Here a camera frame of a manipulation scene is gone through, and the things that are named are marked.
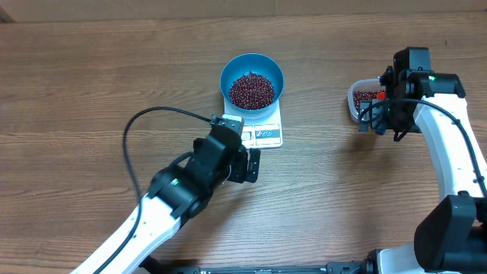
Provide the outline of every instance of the clear container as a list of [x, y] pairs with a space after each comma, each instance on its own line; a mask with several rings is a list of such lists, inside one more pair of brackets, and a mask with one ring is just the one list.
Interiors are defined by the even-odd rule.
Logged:
[[350, 117], [356, 123], [358, 123], [358, 111], [355, 109], [353, 103], [353, 93], [356, 91], [381, 91], [384, 86], [380, 86], [378, 78], [365, 79], [356, 81], [350, 88], [347, 95], [347, 100], [349, 101]]

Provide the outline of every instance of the bowl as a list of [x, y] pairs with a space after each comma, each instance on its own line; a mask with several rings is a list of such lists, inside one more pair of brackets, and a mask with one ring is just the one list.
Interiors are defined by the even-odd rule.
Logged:
[[[228, 92], [234, 82], [248, 75], [250, 72], [260, 74], [268, 78], [275, 90], [274, 99], [267, 107], [259, 110], [245, 110], [231, 103]], [[224, 99], [232, 108], [245, 117], [262, 116], [262, 114], [274, 109], [275, 103], [279, 100], [284, 89], [284, 75], [279, 65], [268, 56], [259, 53], [247, 53], [233, 58], [221, 72], [220, 89]]]

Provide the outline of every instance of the red beans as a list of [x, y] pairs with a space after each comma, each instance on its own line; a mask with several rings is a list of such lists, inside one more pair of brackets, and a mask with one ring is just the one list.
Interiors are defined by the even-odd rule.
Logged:
[[376, 99], [377, 95], [382, 91], [354, 91], [353, 104], [355, 105], [355, 109], [358, 111], [361, 101]]
[[260, 110], [272, 104], [275, 90], [268, 78], [250, 72], [234, 82], [228, 95], [231, 103], [239, 108]]

